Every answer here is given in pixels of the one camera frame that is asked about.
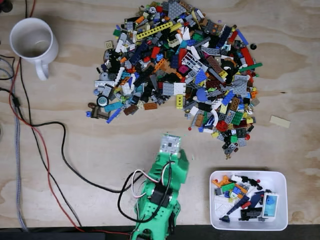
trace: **mug handle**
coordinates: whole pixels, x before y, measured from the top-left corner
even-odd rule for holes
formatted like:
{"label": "mug handle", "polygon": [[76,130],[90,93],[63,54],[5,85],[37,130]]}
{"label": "mug handle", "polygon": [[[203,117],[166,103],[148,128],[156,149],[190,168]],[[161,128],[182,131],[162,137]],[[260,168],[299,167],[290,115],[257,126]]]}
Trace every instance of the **mug handle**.
{"label": "mug handle", "polygon": [[49,77],[48,64],[43,64],[41,60],[36,60],[35,70],[40,80],[42,81],[48,80],[48,77]]}

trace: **white plastic bin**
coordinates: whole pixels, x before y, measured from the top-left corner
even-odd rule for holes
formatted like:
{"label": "white plastic bin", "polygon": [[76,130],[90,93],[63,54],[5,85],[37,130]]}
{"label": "white plastic bin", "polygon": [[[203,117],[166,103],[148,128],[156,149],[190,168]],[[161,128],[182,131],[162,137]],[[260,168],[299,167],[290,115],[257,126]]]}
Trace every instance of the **white plastic bin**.
{"label": "white plastic bin", "polygon": [[[229,178],[232,175],[246,176],[250,179],[259,179],[263,189],[270,189],[273,193],[277,193],[278,204],[276,209],[276,217],[274,219],[266,219],[265,222],[259,222],[258,219],[250,219],[249,221],[239,221],[241,207],[229,215],[230,223],[219,220],[215,211],[214,197],[216,185],[212,180],[221,181],[223,176]],[[288,199],[287,199],[287,181],[286,177],[278,171],[214,171],[209,179],[210,191],[210,221],[215,229],[219,230],[235,230],[235,231],[282,231],[288,225]]]}

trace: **plywood surface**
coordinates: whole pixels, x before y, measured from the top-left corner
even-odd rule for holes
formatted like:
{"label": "plywood surface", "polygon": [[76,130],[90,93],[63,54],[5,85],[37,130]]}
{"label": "plywood surface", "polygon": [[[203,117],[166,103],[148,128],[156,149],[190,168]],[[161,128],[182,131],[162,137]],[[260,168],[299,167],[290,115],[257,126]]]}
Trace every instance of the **plywood surface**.
{"label": "plywood surface", "polygon": [[[40,81],[34,67],[23,62],[33,121],[62,121],[67,125],[65,153],[86,178],[120,189],[135,169],[148,171],[159,150],[161,134],[182,136],[190,161],[181,187],[182,211],[177,223],[210,224],[209,176],[215,169],[269,169],[287,179],[290,224],[320,224],[320,3],[311,0],[188,0],[213,21],[236,24],[257,49],[260,104],[257,124],[247,147],[225,160],[222,143],[209,134],[188,131],[189,121],[172,99],[156,110],[120,116],[112,124],[86,118],[93,95],[96,67],[102,63],[104,42],[124,18],[149,1],[42,0],[34,17],[45,20],[59,42],[59,55],[49,66],[50,78]],[[24,1],[14,1],[9,14],[0,14],[0,54],[12,55],[9,33],[24,17]],[[9,87],[8,82],[0,82]],[[16,94],[23,107],[21,82]],[[14,119],[8,95],[0,92],[0,227],[18,227],[15,206],[16,160]],[[269,123],[271,115],[291,121],[289,128]],[[130,225],[117,210],[117,195],[88,185],[61,158],[62,129],[41,127],[48,146],[52,174],[84,226]],[[51,195],[46,171],[31,130],[21,128],[22,212],[29,227],[70,226]],[[129,194],[123,209],[134,216]]]}

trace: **coffee mug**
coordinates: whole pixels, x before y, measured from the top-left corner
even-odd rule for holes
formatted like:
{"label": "coffee mug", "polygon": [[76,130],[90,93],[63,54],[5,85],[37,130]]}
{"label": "coffee mug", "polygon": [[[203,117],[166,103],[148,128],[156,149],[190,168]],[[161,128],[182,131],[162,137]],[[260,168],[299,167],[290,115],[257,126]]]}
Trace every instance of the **coffee mug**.
{"label": "coffee mug", "polygon": [[15,54],[35,64],[41,80],[48,79],[48,64],[57,57],[59,47],[45,21],[34,17],[19,21],[11,30],[10,46]]}

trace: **pile of lego pieces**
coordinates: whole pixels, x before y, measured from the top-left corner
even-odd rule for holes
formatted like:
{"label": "pile of lego pieces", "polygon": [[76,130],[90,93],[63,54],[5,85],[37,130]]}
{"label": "pile of lego pieces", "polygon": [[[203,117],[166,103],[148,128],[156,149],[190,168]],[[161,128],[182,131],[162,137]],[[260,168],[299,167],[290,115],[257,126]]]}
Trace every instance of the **pile of lego pieces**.
{"label": "pile of lego pieces", "polygon": [[105,43],[97,101],[89,104],[87,116],[109,124],[121,112],[157,109],[175,96],[176,108],[192,119],[188,129],[223,141],[230,158],[246,146],[254,128],[259,101],[253,83],[262,64],[251,57],[236,25],[215,23],[182,0],[152,2],[139,10],[116,26],[115,48],[112,41]]}
{"label": "pile of lego pieces", "polygon": [[258,219],[259,222],[264,222],[266,219],[275,217],[277,202],[273,197],[277,199],[278,195],[271,193],[269,189],[263,190],[259,185],[259,179],[235,175],[229,178],[225,175],[222,181],[214,179],[212,183],[217,187],[214,189],[213,198],[215,214],[221,217],[221,221],[229,223],[229,215],[240,207],[241,210],[234,214],[239,221]]}

